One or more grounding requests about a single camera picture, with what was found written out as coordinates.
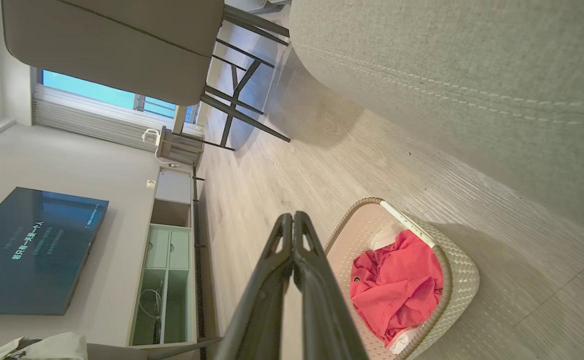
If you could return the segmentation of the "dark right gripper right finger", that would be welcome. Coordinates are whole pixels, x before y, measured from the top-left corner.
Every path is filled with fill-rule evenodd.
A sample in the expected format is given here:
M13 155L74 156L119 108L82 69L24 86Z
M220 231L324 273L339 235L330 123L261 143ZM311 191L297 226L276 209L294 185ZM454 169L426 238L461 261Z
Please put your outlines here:
M306 360L367 360L368 355L322 244L305 212L294 215L294 282L302 293Z

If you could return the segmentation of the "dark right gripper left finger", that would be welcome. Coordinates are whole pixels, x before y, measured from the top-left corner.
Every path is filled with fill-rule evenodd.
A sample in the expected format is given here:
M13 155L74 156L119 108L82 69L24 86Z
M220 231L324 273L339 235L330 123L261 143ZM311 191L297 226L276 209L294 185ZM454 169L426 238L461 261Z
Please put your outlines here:
M286 285L292 273L293 218L280 215L220 342L217 360L278 360Z

